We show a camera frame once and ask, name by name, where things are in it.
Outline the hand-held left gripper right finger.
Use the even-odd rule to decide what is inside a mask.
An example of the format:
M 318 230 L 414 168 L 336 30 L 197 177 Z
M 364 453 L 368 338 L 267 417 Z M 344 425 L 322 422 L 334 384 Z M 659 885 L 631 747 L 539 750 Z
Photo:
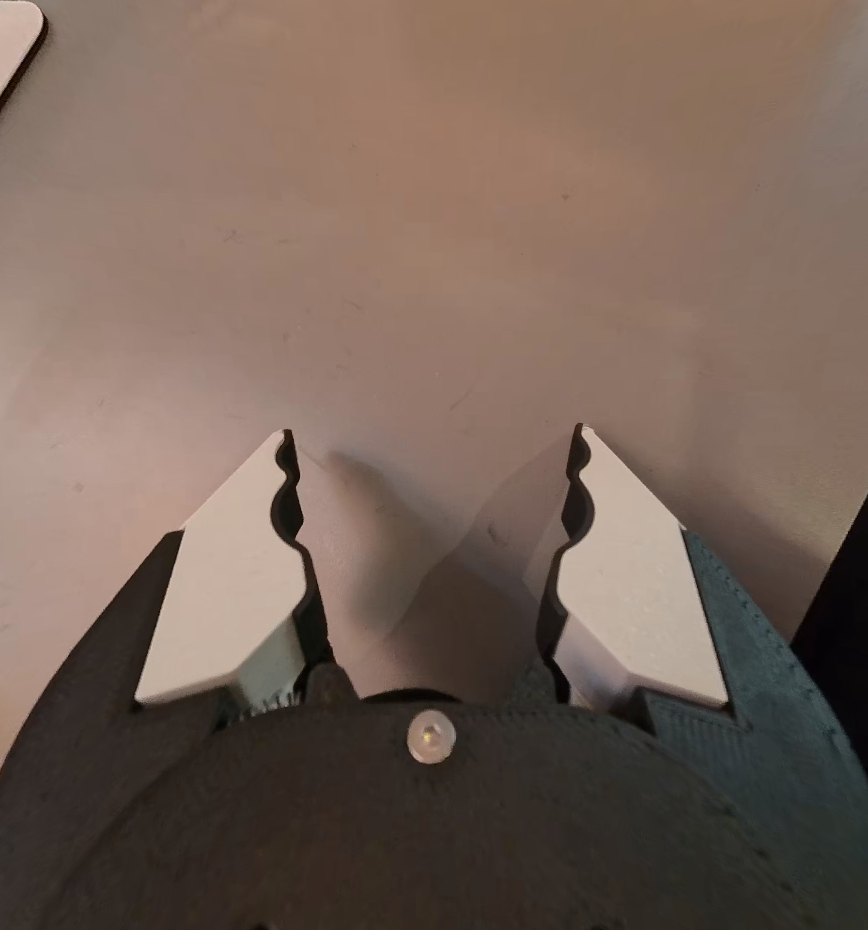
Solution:
M 729 704 L 684 526 L 591 427 L 575 425 L 536 622 L 558 701 L 624 711 L 640 689 Z

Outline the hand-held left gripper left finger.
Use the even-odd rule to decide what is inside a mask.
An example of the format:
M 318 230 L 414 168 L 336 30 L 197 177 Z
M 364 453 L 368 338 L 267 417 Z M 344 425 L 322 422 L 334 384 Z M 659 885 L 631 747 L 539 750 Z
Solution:
M 298 704 L 333 659 L 308 549 L 292 431 L 269 436 L 184 523 L 135 692 L 143 707 L 226 690 L 240 709 Z

